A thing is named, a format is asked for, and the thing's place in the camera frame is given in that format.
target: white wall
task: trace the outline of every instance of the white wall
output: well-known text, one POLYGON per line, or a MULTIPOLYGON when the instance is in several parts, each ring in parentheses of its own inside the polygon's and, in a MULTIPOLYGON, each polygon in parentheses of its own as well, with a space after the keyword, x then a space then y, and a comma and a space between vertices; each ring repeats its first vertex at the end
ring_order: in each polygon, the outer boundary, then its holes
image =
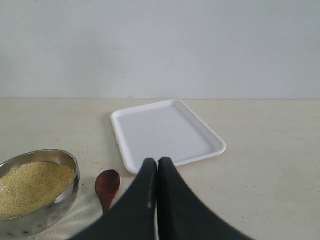
POLYGON ((0 97, 320 99, 320 0, 1 0, 0 97))

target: wooden spoon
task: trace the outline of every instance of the wooden spoon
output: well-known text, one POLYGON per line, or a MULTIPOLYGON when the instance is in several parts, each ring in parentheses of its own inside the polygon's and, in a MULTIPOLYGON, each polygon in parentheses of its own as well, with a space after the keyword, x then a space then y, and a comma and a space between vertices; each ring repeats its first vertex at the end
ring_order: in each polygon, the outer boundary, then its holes
POLYGON ((111 203, 119 190, 120 183, 119 173, 112 169, 103 171, 96 178, 94 189, 102 204, 103 214, 109 211, 111 203))

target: grain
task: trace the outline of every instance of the grain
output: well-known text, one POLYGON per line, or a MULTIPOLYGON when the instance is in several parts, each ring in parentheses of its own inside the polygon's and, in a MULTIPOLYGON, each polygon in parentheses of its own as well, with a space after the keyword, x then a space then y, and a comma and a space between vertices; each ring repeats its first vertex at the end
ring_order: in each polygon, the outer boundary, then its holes
POLYGON ((0 178, 0 219, 20 217, 50 204, 75 178, 75 171, 54 162, 32 162, 0 178))

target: white tray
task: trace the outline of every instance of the white tray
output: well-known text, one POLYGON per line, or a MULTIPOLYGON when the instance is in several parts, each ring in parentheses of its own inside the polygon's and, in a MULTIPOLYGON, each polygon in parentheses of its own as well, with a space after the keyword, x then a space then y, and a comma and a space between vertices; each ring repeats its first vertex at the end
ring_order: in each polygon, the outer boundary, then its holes
POLYGON ((226 150, 225 142, 181 100, 118 110, 110 118, 124 166, 132 174, 146 158, 170 157, 177 167, 226 150))

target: marble countertop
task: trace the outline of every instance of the marble countertop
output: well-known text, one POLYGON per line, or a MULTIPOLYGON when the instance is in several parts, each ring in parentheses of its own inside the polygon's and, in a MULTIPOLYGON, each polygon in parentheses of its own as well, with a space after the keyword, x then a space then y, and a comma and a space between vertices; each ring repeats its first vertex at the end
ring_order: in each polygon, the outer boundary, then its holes
MULTIPOLYGON (((34 150, 75 155, 80 190, 68 215, 31 239, 65 240, 102 215, 96 177, 126 171, 110 113, 160 100, 0 99, 0 163, 34 150)), ((184 100, 227 145, 218 157, 178 167, 194 193, 257 240, 320 236, 320 101, 184 100)))

